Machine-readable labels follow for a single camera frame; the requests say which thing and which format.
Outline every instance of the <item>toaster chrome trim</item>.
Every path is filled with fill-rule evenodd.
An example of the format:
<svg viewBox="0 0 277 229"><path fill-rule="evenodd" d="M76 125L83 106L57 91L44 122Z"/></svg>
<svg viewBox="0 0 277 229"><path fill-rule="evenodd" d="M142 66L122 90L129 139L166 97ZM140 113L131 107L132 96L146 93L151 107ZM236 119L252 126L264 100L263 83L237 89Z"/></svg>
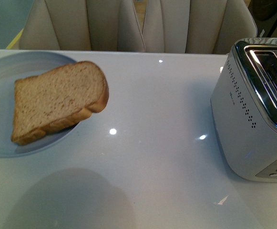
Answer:
<svg viewBox="0 0 277 229"><path fill-rule="evenodd" d="M238 41L232 53L241 70L246 86L267 124L277 132L277 89L256 53L272 53L277 60L276 45L254 45Z"/></svg>

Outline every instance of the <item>bread crust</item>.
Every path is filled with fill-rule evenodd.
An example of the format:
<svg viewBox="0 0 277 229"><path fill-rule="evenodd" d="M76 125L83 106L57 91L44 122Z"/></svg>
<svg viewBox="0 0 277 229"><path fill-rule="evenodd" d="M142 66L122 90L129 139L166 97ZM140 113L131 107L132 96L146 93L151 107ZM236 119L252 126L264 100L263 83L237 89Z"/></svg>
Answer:
<svg viewBox="0 0 277 229"><path fill-rule="evenodd" d="M98 69L99 72L102 74L103 77L103 91L101 96L96 102L87 104L86 106L82 107L81 109L78 109L77 111L73 112L67 117L63 117L57 120L54 120L46 125L38 126L32 130L30 130L28 133L20 135L20 136L15 136L14 133L14 128L17 126L17 111L15 109L14 111L14 117L13 117L13 132L11 135L11 141L14 143L17 143L19 145L26 145L31 142L34 142L42 137L44 137L46 134L54 133L57 131L60 131L62 129L65 129L67 127L70 127L72 125L75 125L79 123L82 120L85 120L89 117L91 117L92 113L99 113L101 112L107 105L108 99L109 99L109 87L105 78L104 73L102 70L94 64ZM51 71L56 71L59 68L62 68L63 66L60 66L56 69L53 69ZM19 79L19 80L31 80L33 77L38 77L38 76L30 76L24 79Z"/></svg>

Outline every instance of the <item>toaster slot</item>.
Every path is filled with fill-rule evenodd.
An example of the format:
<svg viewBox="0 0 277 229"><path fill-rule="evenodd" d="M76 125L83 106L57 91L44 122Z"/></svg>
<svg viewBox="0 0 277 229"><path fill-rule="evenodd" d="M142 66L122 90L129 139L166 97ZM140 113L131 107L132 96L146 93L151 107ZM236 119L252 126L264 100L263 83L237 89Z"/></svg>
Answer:
<svg viewBox="0 0 277 229"><path fill-rule="evenodd" d="M259 64L263 69L266 81L271 84L272 91L277 98L277 57L273 52L256 51L254 52Z"/></svg>

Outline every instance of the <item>toaster vent holes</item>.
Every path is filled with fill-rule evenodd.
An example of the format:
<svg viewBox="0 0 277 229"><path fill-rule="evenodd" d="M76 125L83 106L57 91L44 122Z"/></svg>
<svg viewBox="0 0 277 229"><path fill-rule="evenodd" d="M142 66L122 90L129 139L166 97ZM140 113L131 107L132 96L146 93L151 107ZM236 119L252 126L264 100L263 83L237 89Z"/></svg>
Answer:
<svg viewBox="0 0 277 229"><path fill-rule="evenodd" d="M244 111L244 114L247 117L247 121L251 124L251 127L254 129L254 128L256 128L256 123L254 122L253 116L250 114L249 108L247 107L247 105L244 101L244 97L241 94L240 88L238 86L236 77L234 76L234 73L233 73L233 70L232 70L229 60L227 61L227 69L229 71L229 76L230 76L231 82L234 85L235 93L238 96L240 104L242 104L242 110Z"/></svg>

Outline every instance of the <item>white chair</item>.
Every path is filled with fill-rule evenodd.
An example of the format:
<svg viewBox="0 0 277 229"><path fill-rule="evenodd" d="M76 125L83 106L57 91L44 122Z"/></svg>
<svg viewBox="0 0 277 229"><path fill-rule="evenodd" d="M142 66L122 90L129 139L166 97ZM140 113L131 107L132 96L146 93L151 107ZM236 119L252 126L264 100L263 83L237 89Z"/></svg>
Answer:
<svg viewBox="0 0 277 229"><path fill-rule="evenodd" d="M144 52L132 0L35 0L14 47Z"/></svg>
<svg viewBox="0 0 277 229"><path fill-rule="evenodd" d="M243 0L148 0L143 38L146 52L230 52L242 38L256 37Z"/></svg>

